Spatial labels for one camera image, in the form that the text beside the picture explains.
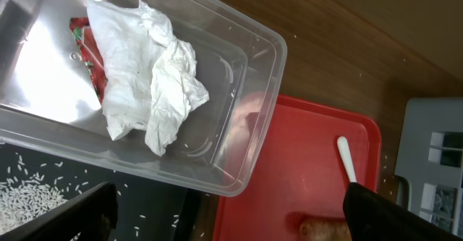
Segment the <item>red snack wrapper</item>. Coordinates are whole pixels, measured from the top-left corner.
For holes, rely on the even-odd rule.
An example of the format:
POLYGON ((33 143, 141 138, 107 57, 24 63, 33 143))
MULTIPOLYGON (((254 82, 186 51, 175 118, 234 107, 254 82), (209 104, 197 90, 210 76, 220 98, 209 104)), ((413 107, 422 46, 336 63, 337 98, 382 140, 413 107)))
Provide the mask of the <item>red snack wrapper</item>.
POLYGON ((69 21, 69 29, 72 31, 82 60, 88 68, 98 100, 102 103, 108 80, 104 72, 103 58, 98 50, 89 19, 87 17, 73 17, 69 21))

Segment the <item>white napkin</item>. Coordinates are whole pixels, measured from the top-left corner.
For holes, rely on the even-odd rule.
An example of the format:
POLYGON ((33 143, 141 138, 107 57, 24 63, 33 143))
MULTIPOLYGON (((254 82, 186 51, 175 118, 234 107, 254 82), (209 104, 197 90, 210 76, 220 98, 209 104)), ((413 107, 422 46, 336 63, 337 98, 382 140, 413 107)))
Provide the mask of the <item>white napkin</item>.
POLYGON ((87 15, 107 79, 102 109, 111 139, 143 130, 149 149, 164 155, 189 113, 210 99, 196 78, 195 50, 144 1, 123 8, 88 0, 87 15))

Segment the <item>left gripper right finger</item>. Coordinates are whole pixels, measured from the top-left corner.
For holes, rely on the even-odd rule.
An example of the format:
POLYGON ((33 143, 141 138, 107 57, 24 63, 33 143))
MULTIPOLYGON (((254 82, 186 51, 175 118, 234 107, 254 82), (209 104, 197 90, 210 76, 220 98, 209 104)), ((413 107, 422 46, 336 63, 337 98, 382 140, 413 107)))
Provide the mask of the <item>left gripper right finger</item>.
POLYGON ((462 241, 356 182, 347 188, 343 211, 354 241, 462 241))

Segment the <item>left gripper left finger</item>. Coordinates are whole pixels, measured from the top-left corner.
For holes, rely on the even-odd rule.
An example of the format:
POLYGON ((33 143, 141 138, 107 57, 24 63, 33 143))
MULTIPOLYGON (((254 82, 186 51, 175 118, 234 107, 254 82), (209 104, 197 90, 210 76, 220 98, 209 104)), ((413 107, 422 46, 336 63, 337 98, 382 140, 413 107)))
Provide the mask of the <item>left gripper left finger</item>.
POLYGON ((110 182, 87 190, 20 227, 1 235, 2 240, 107 241, 118 222, 116 186, 110 182))

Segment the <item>orange carrot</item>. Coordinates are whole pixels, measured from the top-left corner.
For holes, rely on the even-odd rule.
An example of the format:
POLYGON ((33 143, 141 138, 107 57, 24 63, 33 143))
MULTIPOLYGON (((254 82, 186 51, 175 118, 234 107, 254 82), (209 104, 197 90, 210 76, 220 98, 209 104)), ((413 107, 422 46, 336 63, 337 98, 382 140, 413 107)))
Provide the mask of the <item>orange carrot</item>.
POLYGON ((300 241, 352 241, 344 220, 306 218, 300 224, 300 241))

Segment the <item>white plastic spoon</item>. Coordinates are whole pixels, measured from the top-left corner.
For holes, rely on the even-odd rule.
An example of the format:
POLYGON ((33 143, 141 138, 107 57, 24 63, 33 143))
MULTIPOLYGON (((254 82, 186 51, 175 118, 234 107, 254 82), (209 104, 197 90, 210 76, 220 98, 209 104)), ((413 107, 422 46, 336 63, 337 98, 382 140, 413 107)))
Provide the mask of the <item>white plastic spoon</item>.
POLYGON ((344 136, 340 136, 338 137, 336 144, 349 181, 357 182, 348 140, 344 136))

